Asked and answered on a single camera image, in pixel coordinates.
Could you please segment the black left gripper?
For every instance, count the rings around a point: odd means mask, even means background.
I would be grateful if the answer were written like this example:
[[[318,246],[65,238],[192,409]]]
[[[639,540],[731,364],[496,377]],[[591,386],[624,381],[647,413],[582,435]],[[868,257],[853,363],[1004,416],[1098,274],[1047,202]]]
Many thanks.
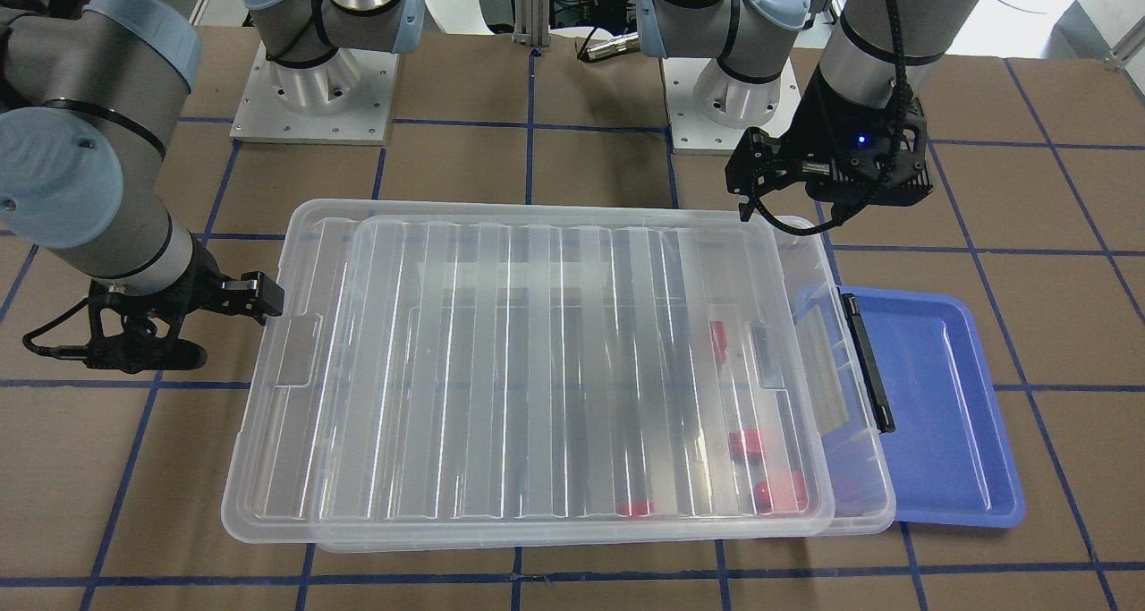
[[[773,138],[760,127],[748,127],[725,165],[728,195],[739,198],[739,216],[760,215],[777,223],[763,199],[797,182],[818,203],[855,205],[875,187],[891,141],[892,109],[866,108],[840,97],[804,97],[782,137]],[[903,138],[890,176],[870,200],[871,205],[910,207],[934,190],[929,178],[927,118],[919,101],[905,111]]]

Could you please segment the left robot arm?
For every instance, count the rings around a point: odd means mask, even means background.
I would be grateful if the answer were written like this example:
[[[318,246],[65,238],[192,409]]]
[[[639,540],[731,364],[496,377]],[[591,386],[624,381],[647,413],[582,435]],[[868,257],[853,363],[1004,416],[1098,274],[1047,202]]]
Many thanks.
[[[978,2],[846,0],[780,137],[751,119],[777,101],[812,0],[635,0],[635,21],[647,56],[706,61],[696,100],[743,130],[725,167],[740,219],[811,236],[931,195],[919,92]]]

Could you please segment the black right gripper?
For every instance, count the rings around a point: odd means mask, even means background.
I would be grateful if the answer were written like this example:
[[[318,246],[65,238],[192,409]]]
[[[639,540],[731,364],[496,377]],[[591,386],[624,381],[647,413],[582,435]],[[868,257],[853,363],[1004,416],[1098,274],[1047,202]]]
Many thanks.
[[[203,346],[183,339],[189,314],[215,310],[242,315],[264,325],[284,309],[284,289],[263,272],[226,276],[216,257],[202,244],[192,245],[190,265],[165,289],[131,296],[90,281],[90,339],[87,368],[142,373],[149,370],[194,370],[208,362]]]

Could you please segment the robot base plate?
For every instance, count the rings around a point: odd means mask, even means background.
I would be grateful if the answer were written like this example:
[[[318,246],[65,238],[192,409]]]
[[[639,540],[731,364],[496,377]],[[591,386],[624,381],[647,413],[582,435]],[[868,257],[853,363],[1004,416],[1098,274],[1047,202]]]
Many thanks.
[[[664,58],[661,68],[679,154],[728,154],[748,127],[781,137],[802,101],[790,62],[765,84],[732,80],[713,58]]]
[[[290,69],[260,46],[230,137],[278,145],[384,146],[400,56],[340,49],[325,64]]]

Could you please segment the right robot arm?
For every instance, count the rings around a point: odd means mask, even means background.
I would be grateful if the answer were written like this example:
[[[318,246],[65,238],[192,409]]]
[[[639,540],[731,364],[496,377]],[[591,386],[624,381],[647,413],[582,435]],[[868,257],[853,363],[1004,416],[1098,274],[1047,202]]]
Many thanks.
[[[263,58],[250,78],[266,119],[347,137],[384,129],[389,95],[360,54],[409,54],[426,0],[242,0]],[[197,310],[266,323],[284,289],[227,276],[155,192],[203,54],[160,0],[89,0],[76,19],[3,0],[3,228],[89,278],[65,314],[30,331],[38,357],[127,374],[205,365],[181,338]]]

